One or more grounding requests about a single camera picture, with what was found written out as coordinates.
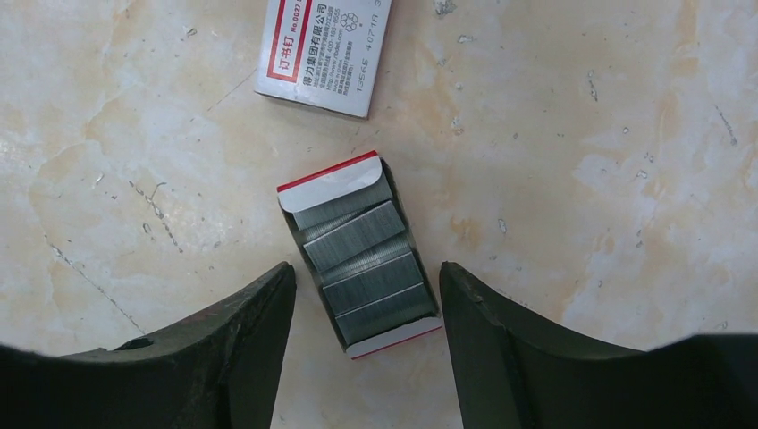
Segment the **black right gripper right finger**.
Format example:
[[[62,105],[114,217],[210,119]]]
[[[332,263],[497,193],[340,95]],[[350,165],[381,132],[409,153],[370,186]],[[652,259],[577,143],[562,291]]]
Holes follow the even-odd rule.
[[[461,265],[440,271],[466,428],[754,428],[757,338],[697,334],[648,351],[570,330]]]

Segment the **tray of staple strips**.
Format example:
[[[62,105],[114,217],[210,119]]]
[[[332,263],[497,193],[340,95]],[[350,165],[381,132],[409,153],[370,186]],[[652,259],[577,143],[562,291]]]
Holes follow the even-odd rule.
[[[282,184],[276,194],[349,358],[442,328],[392,171],[376,151]]]

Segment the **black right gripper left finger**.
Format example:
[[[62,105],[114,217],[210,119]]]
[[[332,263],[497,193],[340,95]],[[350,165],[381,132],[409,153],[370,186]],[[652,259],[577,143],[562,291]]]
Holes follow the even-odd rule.
[[[50,357],[1,348],[4,428],[267,428],[296,300],[280,263],[248,286],[117,349]]]

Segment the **red white staple box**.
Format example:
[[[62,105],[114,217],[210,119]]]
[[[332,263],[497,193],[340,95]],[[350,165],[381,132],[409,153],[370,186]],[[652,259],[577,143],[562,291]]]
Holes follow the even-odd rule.
[[[365,119],[391,0],[269,2],[256,92]]]

